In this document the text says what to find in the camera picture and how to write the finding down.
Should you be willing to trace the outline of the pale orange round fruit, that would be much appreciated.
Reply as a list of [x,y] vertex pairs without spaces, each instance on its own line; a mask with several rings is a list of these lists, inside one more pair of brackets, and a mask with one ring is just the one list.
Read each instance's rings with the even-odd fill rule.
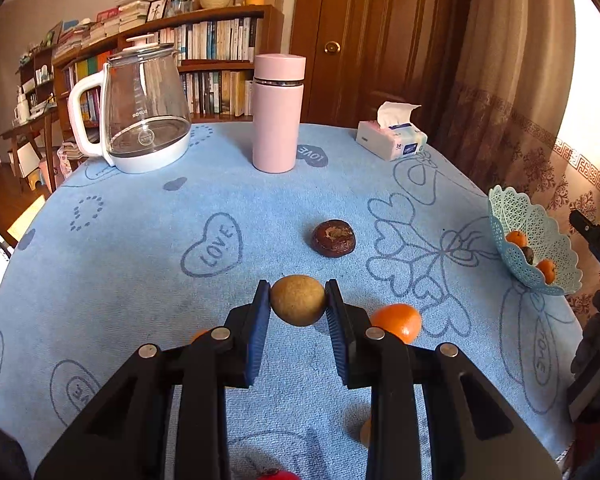
[[556,280],[557,266],[552,259],[543,259],[535,266],[542,274],[544,283],[551,285]]

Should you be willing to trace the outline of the large round orange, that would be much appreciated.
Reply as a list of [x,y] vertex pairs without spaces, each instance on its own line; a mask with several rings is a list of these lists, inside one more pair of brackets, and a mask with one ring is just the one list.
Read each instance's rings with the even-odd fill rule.
[[206,333],[209,333],[209,332],[210,332],[210,328],[206,328],[205,330],[198,330],[198,332],[189,341],[189,344],[193,344],[198,338],[204,336]]

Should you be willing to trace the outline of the dark purple passion fruit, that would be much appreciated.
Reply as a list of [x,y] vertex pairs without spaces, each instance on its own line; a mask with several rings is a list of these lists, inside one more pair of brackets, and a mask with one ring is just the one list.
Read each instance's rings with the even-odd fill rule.
[[526,258],[527,263],[533,264],[533,261],[534,261],[533,249],[529,246],[524,246],[523,248],[521,248],[521,250],[524,253],[524,258]]

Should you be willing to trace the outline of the small mandarin orange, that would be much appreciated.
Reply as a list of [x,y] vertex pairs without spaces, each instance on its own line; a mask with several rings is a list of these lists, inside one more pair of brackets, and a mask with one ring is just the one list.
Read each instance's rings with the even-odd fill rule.
[[505,239],[509,243],[515,244],[519,248],[524,248],[524,247],[529,246],[527,235],[524,234],[524,232],[521,232],[518,230],[510,231],[509,233],[507,233]]

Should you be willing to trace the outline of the pink thermos bottle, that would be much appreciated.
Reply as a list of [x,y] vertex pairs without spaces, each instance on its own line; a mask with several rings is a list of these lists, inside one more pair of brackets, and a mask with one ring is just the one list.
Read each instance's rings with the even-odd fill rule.
[[258,54],[253,73],[252,163],[267,174],[294,169],[306,59],[283,53]]

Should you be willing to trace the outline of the patterned beige curtain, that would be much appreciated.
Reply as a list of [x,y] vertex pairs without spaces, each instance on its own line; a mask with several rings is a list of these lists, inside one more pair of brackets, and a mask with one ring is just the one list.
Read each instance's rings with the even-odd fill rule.
[[511,186],[570,231],[600,225],[600,11],[470,0],[437,148],[479,188]]

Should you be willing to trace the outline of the mint lattice fruit basket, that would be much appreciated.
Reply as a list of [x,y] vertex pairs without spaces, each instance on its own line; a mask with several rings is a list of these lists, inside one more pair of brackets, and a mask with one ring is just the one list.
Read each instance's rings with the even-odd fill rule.
[[[495,185],[488,193],[488,211],[494,243],[513,276],[524,286],[539,294],[566,296],[582,286],[579,257],[571,248],[570,238],[559,231],[557,221],[540,205],[533,205],[526,193]],[[533,249],[533,264],[528,264],[521,248],[505,237],[510,231],[521,231]],[[557,266],[553,284],[544,283],[543,274],[535,267],[543,259],[552,259]]]

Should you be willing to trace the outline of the oval orange fruit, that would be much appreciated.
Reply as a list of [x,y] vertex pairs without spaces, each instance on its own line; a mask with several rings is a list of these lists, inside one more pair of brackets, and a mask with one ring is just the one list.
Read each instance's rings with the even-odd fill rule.
[[396,335],[404,344],[414,342],[422,330],[422,317],[409,304],[388,304],[377,310],[370,320],[373,326]]

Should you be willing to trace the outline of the brown longan fruit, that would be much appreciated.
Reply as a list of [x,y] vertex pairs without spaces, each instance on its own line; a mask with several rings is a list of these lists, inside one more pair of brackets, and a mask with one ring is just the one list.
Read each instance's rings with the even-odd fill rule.
[[368,418],[361,426],[358,438],[363,446],[366,448],[370,447],[370,428],[372,428],[372,421]]
[[293,326],[309,326],[325,311],[325,289],[315,278],[288,275],[271,288],[271,307],[275,314]]

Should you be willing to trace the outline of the light blue patterned tablecloth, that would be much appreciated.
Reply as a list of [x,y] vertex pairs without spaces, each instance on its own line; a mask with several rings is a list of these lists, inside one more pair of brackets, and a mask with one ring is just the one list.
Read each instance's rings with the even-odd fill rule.
[[[456,344],[550,455],[568,448],[580,325],[508,272],[468,177],[434,148],[385,162],[350,130],[314,125],[286,174],[250,152],[248,125],[216,124],[147,174],[89,160],[27,228],[0,286],[0,429],[31,467],[141,344],[187,344],[291,274],[336,280],[368,312],[410,304],[420,346]],[[332,219],[356,238],[340,258],[311,247]]]

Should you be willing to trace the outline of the brown wooden door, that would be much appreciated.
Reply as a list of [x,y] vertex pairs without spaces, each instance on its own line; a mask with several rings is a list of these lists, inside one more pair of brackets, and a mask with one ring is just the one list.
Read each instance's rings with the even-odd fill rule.
[[290,47],[306,59],[301,119],[354,128],[385,102],[416,105],[415,124],[442,121],[470,0],[294,0]]

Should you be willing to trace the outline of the wooden side table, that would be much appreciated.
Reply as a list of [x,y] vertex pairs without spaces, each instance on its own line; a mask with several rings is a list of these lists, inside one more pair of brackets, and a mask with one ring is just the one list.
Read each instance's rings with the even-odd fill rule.
[[53,169],[53,124],[58,120],[57,107],[51,106],[35,118],[1,134],[1,139],[9,145],[9,166],[21,192],[29,186],[29,176],[40,168],[40,162],[45,160],[47,169]]

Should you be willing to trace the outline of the white tissue pack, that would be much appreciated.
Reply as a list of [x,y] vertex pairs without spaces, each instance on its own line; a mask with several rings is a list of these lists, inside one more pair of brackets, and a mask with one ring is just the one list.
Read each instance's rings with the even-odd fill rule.
[[355,141],[386,162],[418,153],[428,141],[411,116],[419,104],[386,101],[374,120],[358,123]]

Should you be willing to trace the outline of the red tomato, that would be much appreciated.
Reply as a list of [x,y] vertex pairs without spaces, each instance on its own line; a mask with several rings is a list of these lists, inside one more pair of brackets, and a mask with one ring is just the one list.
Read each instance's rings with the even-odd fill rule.
[[272,468],[262,471],[258,480],[300,480],[300,478],[291,471]]

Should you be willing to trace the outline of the wooden bookshelf with books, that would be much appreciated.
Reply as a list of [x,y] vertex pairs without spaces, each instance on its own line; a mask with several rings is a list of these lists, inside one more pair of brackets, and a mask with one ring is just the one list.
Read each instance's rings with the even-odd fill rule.
[[54,46],[23,57],[18,98],[30,118],[50,112],[70,130],[68,97],[81,79],[97,73],[127,48],[170,44],[181,76],[189,114],[196,122],[251,118],[254,57],[277,53],[284,16],[270,4],[197,10],[143,23],[139,18],[76,25]]

